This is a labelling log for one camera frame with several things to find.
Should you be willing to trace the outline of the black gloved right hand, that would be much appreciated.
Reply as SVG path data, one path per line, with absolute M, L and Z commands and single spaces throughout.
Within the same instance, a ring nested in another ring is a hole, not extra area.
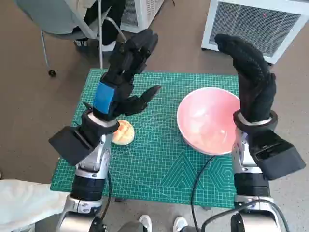
M 242 116 L 250 123 L 268 120 L 276 94 L 276 76 L 262 52 L 237 36 L 217 34 L 214 39 L 218 50 L 233 59 Z

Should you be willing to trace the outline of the black left hand blue tape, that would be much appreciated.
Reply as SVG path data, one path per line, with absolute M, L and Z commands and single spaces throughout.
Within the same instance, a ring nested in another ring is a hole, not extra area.
M 134 115 L 142 112 L 148 102 L 161 89 L 154 85 L 142 93 L 132 96 L 134 76 L 142 73 L 146 61 L 158 43 L 158 34 L 145 29 L 124 43 L 117 42 L 109 59 L 109 69 L 98 84 L 94 100 L 95 117 L 111 121 L 120 115 Z

